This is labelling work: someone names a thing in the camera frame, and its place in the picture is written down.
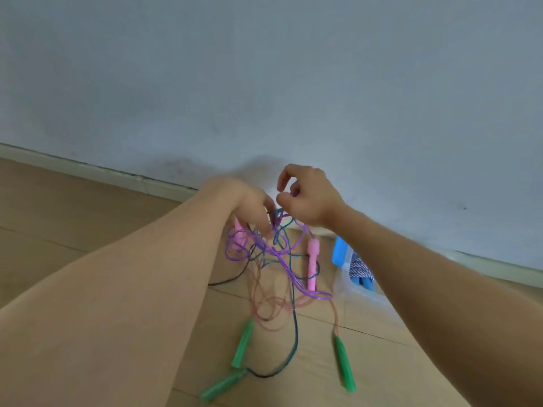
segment right hand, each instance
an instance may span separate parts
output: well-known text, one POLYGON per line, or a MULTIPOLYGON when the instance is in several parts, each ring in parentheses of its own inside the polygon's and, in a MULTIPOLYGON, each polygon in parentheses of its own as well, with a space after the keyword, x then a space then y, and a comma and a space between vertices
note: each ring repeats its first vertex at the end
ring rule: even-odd
POLYGON ((292 217, 311 226, 329 229, 336 213, 345 206, 324 171, 309 165, 286 166, 279 175, 277 191, 281 191, 277 195, 277 204, 292 217), (296 182, 290 186, 290 193, 284 192, 292 177, 296 182))

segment green jump rope handle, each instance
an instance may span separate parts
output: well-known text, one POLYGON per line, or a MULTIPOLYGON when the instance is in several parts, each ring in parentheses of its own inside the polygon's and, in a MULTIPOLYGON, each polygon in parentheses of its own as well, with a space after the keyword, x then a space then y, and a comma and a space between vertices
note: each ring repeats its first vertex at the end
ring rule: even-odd
POLYGON ((236 384, 243 377, 245 377, 248 372, 249 372, 248 369, 242 369, 242 370, 236 371, 231 376, 225 378, 223 381, 219 383, 214 384, 213 386, 205 390, 202 394, 200 394, 200 400, 202 400, 205 403, 210 403, 215 397, 224 393, 229 388, 233 387, 234 384, 236 384))
POLYGON ((241 368, 241 362, 243 361, 243 356, 245 355, 247 344, 249 344, 249 338, 251 337, 251 334, 253 333, 254 323, 255 323, 254 320, 250 319, 249 322, 247 323, 246 328, 243 330, 240 344, 238 345, 238 349, 236 350, 236 355, 234 356, 234 361, 232 362, 232 367, 234 367, 235 369, 241 368))
POLYGON ((355 378, 352 376, 349 357, 347 357, 347 350, 345 350, 345 346, 338 335, 336 336, 336 351, 338 353, 339 365, 343 373, 343 379, 345 380, 345 388, 349 393, 356 393, 355 378))

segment white wall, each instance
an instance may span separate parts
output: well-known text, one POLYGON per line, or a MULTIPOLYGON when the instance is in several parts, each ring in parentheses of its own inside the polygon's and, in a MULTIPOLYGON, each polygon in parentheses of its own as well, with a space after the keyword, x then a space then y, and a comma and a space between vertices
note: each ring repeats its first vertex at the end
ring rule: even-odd
POLYGON ((543 0, 0 0, 0 142, 543 269, 543 0))

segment forearm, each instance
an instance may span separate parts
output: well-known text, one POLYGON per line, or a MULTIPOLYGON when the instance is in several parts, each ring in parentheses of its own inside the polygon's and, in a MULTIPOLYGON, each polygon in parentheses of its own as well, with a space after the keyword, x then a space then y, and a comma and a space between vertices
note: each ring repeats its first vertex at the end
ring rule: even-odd
POLYGON ((4 307, 0 404, 165 403, 235 201, 206 188, 4 307))
POLYGON ((473 405, 543 399, 543 308, 343 208, 332 226, 436 366, 473 405))

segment wooden floor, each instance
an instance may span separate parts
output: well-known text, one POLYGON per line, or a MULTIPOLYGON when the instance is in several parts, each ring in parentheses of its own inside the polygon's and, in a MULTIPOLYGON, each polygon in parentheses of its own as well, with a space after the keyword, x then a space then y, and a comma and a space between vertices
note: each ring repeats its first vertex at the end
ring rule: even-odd
MULTIPOLYGON (((72 260, 164 215, 173 201, 0 159, 0 306, 72 260)), ((323 240, 318 284, 331 290, 332 240, 323 240)), ((239 271, 219 248, 212 280, 239 271)), ((281 291, 285 274, 267 267, 264 284, 281 291)), ((197 406, 200 392, 229 372, 250 308, 244 279, 207 291, 180 364, 169 407, 197 406)), ((465 406, 389 309, 362 298, 337 299, 340 334, 358 392, 342 388, 332 347, 333 313, 325 302, 299 310, 300 342, 278 376, 248 376, 217 399, 221 406, 465 406)), ((255 328, 246 360, 273 369, 289 353, 292 320, 276 333, 255 328)))

